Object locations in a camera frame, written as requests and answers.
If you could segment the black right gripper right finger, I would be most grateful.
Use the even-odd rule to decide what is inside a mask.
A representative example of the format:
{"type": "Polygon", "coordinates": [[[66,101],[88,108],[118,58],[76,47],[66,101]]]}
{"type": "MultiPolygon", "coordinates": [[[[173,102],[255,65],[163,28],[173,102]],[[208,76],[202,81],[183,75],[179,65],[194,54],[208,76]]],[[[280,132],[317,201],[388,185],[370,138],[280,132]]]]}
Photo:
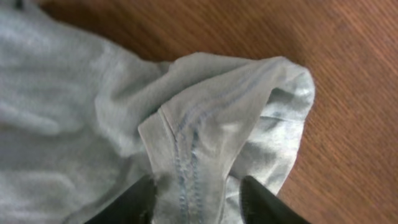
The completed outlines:
{"type": "Polygon", "coordinates": [[[310,224],[250,175],[241,181],[239,199],[245,224],[310,224]]]}

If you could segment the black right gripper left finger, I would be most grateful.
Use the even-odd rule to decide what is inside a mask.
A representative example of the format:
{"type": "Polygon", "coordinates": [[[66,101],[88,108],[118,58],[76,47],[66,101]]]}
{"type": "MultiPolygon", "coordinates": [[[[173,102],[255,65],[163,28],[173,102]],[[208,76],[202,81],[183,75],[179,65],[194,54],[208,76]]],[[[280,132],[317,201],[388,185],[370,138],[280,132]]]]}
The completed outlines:
{"type": "Polygon", "coordinates": [[[145,175],[85,224],[151,224],[157,186],[145,175]]]}

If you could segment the light blue t-shirt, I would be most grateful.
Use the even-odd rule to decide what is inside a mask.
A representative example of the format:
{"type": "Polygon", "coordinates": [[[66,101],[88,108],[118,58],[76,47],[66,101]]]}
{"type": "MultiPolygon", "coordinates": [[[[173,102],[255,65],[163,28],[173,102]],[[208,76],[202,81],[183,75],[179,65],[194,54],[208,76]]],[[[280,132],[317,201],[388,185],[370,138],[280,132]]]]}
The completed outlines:
{"type": "Polygon", "coordinates": [[[242,179],[278,193],[314,98],[285,57],[151,62],[2,1],[1,222],[85,223],[151,175],[151,223],[243,223],[242,179]]]}

